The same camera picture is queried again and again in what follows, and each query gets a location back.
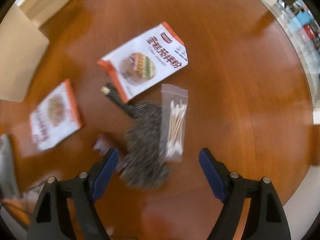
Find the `orange snack packet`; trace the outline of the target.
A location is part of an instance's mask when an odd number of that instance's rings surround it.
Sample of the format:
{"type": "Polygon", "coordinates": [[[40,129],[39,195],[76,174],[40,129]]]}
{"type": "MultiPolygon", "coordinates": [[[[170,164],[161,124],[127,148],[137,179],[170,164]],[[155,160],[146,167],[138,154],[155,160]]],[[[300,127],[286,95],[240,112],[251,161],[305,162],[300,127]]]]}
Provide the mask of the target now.
{"type": "Polygon", "coordinates": [[[60,83],[29,115],[31,138],[39,151],[54,148],[78,131],[82,121],[70,79],[60,83]]]}
{"type": "Polygon", "coordinates": [[[188,55],[183,41],[162,22],[106,54],[97,64],[110,76],[121,101],[128,103],[187,66],[188,55]]]}

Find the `black bristle hair brush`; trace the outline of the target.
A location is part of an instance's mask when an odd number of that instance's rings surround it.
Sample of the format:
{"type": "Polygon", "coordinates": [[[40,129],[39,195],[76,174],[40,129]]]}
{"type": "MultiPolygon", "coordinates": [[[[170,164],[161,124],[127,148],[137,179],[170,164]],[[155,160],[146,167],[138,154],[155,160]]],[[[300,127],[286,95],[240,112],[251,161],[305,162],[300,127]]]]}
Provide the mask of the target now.
{"type": "Polygon", "coordinates": [[[161,106],[153,102],[124,103],[111,83],[104,85],[101,92],[135,122],[126,133],[127,154],[120,161],[121,179],[135,189],[159,189],[170,172],[159,153],[161,106]]]}

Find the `cotton swabs plastic bag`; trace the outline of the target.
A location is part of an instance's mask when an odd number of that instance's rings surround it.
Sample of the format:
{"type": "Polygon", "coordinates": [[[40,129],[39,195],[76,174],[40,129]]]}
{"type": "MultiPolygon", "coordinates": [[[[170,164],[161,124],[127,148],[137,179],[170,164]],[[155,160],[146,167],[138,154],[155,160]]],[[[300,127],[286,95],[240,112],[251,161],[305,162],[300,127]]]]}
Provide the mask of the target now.
{"type": "Polygon", "coordinates": [[[164,162],[182,160],[188,91],[175,85],[163,84],[162,119],[159,154],[164,162]]]}

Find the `beige square trash bin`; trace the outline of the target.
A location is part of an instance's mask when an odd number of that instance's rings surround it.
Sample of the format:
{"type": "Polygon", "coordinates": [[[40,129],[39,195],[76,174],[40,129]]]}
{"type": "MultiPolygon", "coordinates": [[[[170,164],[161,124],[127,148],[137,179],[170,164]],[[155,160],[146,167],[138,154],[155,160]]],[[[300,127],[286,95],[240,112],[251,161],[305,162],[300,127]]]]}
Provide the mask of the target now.
{"type": "Polygon", "coordinates": [[[48,45],[48,38],[17,5],[13,5],[1,22],[2,100],[24,100],[48,45]]]}

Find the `red crate in hallway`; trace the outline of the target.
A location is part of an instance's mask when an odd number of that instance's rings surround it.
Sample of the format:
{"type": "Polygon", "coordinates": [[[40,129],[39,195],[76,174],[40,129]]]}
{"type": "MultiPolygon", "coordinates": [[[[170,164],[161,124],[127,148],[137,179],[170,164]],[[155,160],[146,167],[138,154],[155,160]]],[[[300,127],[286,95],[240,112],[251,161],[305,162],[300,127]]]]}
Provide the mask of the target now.
{"type": "Polygon", "coordinates": [[[307,34],[307,37],[310,40],[313,40],[316,37],[319,37],[319,28],[314,23],[308,23],[303,25],[303,29],[305,33],[307,34]]]}

